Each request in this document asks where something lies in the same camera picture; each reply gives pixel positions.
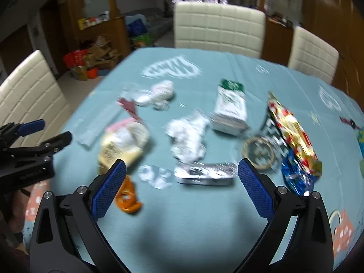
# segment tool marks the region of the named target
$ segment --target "foil wrapper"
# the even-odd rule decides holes
[[[303,170],[293,149],[290,149],[288,155],[283,159],[281,170],[285,181],[294,193],[303,196],[310,195],[318,177]]]
[[[238,169],[233,163],[179,163],[174,169],[178,182],[198,185],[230,184],[237,173]]]
[[[268,107],[283,138],[293,149],[302,169],[307,174],[320,177],[322,175],[322,162],[317,159],[307,134],[295,116],[282,106],[271,92],[269,93]]]

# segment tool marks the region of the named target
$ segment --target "crumpled tissue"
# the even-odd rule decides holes
[[[173,82],[171,80],[163,80],[152,85],[152,104],[157,110],[167,110],[169,100],[173,97]]]
[[[174,139],[171,151],[181,162],[197,161],[205,155],[202,140],[208,123],[199,109],[187,117],[168,122],[166,133]]]

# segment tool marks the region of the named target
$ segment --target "orange wrapper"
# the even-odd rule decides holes
[[[115,197],[116,205],[126,213],[136,213],[141,207],[142,203],[137,201],[135,194],[134,183],[131,181],[130,176],[126,176],[118,193]]]
[[[293,149],[303,170],[316,177],[320,177],[322,175],[322,162],[317,159],[307,134],[295,116],[278,102],[272,92],[269,93],[268,107],[283,138]]]

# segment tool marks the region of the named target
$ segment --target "cream leather chair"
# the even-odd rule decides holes
[[[339,53],[330,44],[297,26],[294,29],[288,67],[313,75],[327,84],[334,78]]]
[[[234,5],[180,2],[175,5],[176,48],[227,51],[260,58],[265,14]]]
[[[70,115],[70,106],[39,50],[29,55],[0,86],[0,126],[45,121],[43,131],[19,138],[14,147],[35,146],[57,135]]]

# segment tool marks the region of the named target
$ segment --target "table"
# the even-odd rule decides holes
[[[323,176],[314,189],[321,193],[328,215],[346,211],[354,230],[347,249],[339,249],[334,267],[345,258],[363,230],[362,159],[356,131],[339,117],[364,125],[358,105],[343,92],[318,78],[284,66],[242,55],[197,49],[145,48],[134,52],[119,64],[85,99],[64,130],[76,132],[80,121],[90,112],[95,115],[114,102],[121,82],[138,83],[148,89],[154,83],[170,79],[175,97],[168,111],[151,106],[138,107],[147,124],[150,150],[137,166],[156,165],[174,169],[176,159],[170,151],[171,140],[164,126],[171,119],[189,115],[200,108],[207,116],[213,111],[221,78],[239,81],[245,87],[247,123],[259,129],[266,114],[268,91],[290,109],[300,122],[318,158],[323,162]],[[128,117],[122,112],[115,120]],[[99,141],[90,150],[75,141],[55,155],[56,176],[52,190],[68,194],[78,186],[88,185],[98,174]],[[205,135],[204,162],[232,160],[236,138],[217,134],[210,128]],[[229,187],[182,185],[173,182],[158,190],[140,180],[136,167],[128,170],[144,203],[136,215],[121,212],[113,203],[98,225],[116,254],[132,272],[232,272],[262,233],[267,221],[260,218],[239,179]],[[269,177],[284,185],[280,170]],[[279,260],[290,239],[295,218],[273,261]],[[335,218],[332,226],[338,224]],[[80,253],[92,262],[79,239]]]

